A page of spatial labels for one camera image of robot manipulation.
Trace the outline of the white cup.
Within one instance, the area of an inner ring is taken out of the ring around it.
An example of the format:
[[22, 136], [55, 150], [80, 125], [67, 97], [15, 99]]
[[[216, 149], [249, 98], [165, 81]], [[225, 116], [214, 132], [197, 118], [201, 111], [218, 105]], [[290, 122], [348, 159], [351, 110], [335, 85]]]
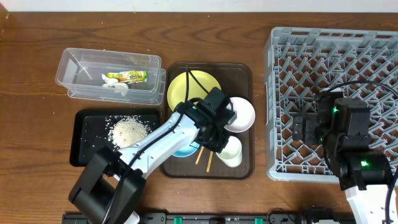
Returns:
[[243, 160], [241, 141], [237, 137], [230, 136], [227, 145], [216, 155], [228, 167], [235, 168], [239, 166]]

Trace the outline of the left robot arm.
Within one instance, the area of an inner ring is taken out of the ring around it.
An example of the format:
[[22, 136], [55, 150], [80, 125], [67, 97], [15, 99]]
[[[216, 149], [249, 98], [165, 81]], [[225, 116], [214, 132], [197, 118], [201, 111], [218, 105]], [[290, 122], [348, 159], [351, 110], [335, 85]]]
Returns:
[[186, 98], [171, 117], [144, 139], [113, 151], [99, 149], [69, 193], [69, 201], [92, 223], [139, 223], [135, 209], [150, 174], [193, 142], [220, 153], [237, 113], [230, 98], [214, 87], [204, 98]]

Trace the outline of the green orange snack wrapper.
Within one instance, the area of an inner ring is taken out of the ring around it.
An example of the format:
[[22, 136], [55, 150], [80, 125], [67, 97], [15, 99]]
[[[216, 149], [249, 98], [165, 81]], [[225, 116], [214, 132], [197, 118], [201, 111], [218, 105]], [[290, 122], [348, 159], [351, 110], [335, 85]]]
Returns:
[[144, 70], [132, 70], [118, 73], [109, 72], [106, 74], [106, 76], [108, 78], [118, 79], [120, 82], [124, 82], [127, 84], [147, 81], [147, 72]]

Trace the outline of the blue bowl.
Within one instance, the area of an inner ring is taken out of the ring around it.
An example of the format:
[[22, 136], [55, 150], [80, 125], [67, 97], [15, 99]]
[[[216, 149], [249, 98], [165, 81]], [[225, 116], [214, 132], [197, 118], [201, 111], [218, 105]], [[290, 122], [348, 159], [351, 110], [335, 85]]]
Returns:
[[179, 158], [188, 157], [188, 156], [191, 156], [193, 153], [195, 153], [200, 147], [201, 147], [201, 144], [199, 144], [197, 142], [192, 142], [189, 146], [186, 146], [186, 147], [183, 147], [183, 148], [177, 150], [172, 155], [174, 157], [179, 157]]

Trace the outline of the yellow plate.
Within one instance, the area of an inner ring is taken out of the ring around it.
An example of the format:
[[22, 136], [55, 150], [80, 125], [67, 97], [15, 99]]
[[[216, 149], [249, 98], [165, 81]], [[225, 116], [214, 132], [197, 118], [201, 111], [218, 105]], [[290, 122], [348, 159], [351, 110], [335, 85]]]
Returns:
[[[192, 71], [195, 78], [200, 82], [200, 84], [210, 91], [213, 87], [221, 89], [220, 84], [215, 77], [209, 73], [193, 70]], [[185, 101], [186, 94], [186, 73], [183, 72], [174, 78], [169, 85], [167, 91], [167, 102], [170, 109], [173, 111], [174, 108], [180, 103]], [[192, 78], [189, 77], [189, 93], [188, 99], [191, 98], [202, 98], [207, 95], [207, 93], [199, 86], [199, 84]]]

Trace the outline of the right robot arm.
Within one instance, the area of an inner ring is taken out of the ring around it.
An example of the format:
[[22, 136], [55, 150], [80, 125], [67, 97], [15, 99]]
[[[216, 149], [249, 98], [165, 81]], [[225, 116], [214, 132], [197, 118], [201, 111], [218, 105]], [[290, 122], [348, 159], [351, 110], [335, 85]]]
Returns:
[[356, 223], [397, 223], [397, 175], [386, 155], [370, 147], [367, 103], [345, 97], [341, 88], [322, 90], [315, 102], [316, 114], [294, 115], [293, 140], [322, 146]]

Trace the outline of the pile of white rice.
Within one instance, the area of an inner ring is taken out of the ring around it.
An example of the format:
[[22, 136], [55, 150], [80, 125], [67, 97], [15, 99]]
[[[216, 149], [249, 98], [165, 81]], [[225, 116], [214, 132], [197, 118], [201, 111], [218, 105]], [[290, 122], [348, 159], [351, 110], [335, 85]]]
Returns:
[[117, 151], [144, 139], [152, 132], [149, 121], [141, 120], [141, 116], [99, 116], [98, 128], [93, 128], [94, 138], [90, 146], [99, 149], [108, 146]]

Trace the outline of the white tissue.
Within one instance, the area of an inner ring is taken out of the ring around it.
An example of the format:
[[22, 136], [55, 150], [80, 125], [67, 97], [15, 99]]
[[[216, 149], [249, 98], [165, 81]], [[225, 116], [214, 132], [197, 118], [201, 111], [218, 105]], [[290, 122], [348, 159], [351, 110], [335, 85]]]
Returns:
[[115, 88], [116, 93], [120, 93], [122, 96], [126, 96], [128, 93], [128, 85], [119, 82], [118, 79], [116, 78], [108, 78], [106, 75], [102, 74], [102, 79], [105, 81], [104, 84], [102, 84], [102, 87], [110, 87], [110, 88]]

